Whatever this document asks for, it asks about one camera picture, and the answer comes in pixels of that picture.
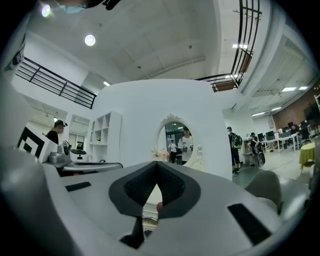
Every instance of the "white curved wall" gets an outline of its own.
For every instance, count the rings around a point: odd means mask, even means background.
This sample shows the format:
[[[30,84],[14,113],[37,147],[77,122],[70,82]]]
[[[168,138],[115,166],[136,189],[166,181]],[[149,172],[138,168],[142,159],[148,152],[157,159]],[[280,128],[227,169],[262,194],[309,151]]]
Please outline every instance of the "white curved wall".
[[[232,178],[231,153],[218,93],[202,81],[151,79],[114,84],[94,101],[92,118],[122,115],[120,161],[127,167],[152,160],[160,122],[170,113],[185,119],[203,147],[208,172]]]

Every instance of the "metal railing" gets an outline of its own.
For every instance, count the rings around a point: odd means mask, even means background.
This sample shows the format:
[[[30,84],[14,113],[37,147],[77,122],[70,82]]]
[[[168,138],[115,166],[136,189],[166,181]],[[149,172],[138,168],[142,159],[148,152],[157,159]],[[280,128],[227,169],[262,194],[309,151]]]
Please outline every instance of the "metal railing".
[[[257,6],[255,6],[254,2],[254,0],[239,0],[240,9],[239,11],[234,11],[239,13],[239,34],[237,42],[238,47],[236,48],[231,71],[229,73],[216,74],[196,79],[199,81],[210,82],[214,92],[222,92],[239,88],[243,80],[244,73],[249,67],[254,54],[253,49],[256,42],[259,20],[262,16],[262,12],[260,11],[260,0],[257,0]],[[253,34],[254,22],[256,22],[256,25]]]
[[[92,109],[96,98],[93,92],[76,85],[27,57],[24,57],[16,75],[60,97]]]

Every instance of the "white floor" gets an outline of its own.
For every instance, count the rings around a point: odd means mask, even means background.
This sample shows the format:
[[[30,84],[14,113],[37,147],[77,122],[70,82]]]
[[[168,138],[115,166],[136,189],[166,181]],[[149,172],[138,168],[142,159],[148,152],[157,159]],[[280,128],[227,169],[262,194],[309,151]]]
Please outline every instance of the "white floor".
[[[264,155],[265,164],[261,169],[271,170],[282,178],[293,180],[304,178],[304,180],[307,180],[313,170],[313,166],[304,167],[303,173],[301,173],[301,165],[299,164],[300,150],[298,149],[294,152],[292,145],[288,146],[287,149],[281,149],[280,153],[276,149],[274,152],[266,152]]]

